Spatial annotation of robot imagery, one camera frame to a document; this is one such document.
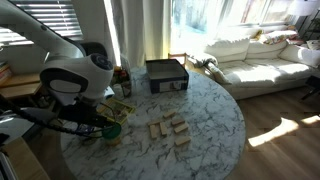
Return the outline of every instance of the window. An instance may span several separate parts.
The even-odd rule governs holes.
[[[11,2],[61,36],[74,40],[82,37],[71,0],[11,0]],[[25,37],[5,28],[0,28],[0,43],[4,45],[32,44]]]
[[[172,0],[171,43],[213,39],[227,26],[275,25],[291,21],[293,0]]]

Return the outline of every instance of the round table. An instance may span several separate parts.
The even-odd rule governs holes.
[[[145,68],[132,70],[133,92],[124,102],[135,106],[121,134],[121,144],[103,138],[83,146],[79,137],[61,135],[65,161],[77,179],[223,179],[234,168],[245,142],[245,123],[230,94],[211,79],[189,73],[187,90],[151,94]],[[151,139],[147,123],[171,109],[189,129]],[[176,138],[191,141],[175,146]]]

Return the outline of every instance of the wooden block stack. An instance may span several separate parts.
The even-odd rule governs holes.
[[[147,123],[147,125],[150,128],[150,135],[151,135],[152,139],[157,139],[156,127],[158,126],[158,124],[160,126],[161,135],[167,136],[168,129],[166,127],[165,120],[168,120],[168,119],[174,117],[175,114],[176,114],[176,111],[170,110],[163,115],[163,119],[159,118],[159,119],[152,120]],[[188,130],[188,127],[189,127],[188,124],[185,122],[185,120],[182,118],[172,120],[171,125],[174,127],[175,134],[179,134],[183,131],[186,131],[186,130]],[[190,141],[191,141],[191,138],[189,136],[179,136],[175,140],[175,145],[181,146],[181,145],[186,144]]]

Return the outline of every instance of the white curtain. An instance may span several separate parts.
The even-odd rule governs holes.
[[[187,52],[202,51],[220,31],[226,0],[173,1],[171,49]]]
[[[112,0],[120,52],[131,67],[167,58],[170,48],[170,0]]]
[[[208,27],[210,30],[208,31],[207,37],[211,40],[218,39],[219,33],[221,33],[226,26],[224,22],[228,18],[233,0],[216,0],[214,2],[214,8],[212,8],[214,10],[214,16],[212,16],[212,19],[208,20]]]

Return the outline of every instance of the window blind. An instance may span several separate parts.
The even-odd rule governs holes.
[[[10,0],[16,6],[47,25],[61,36],[82,38],[80,25],[71,0]],[[32,44],[25,37],[0,27],[0,43],[4,45]]]

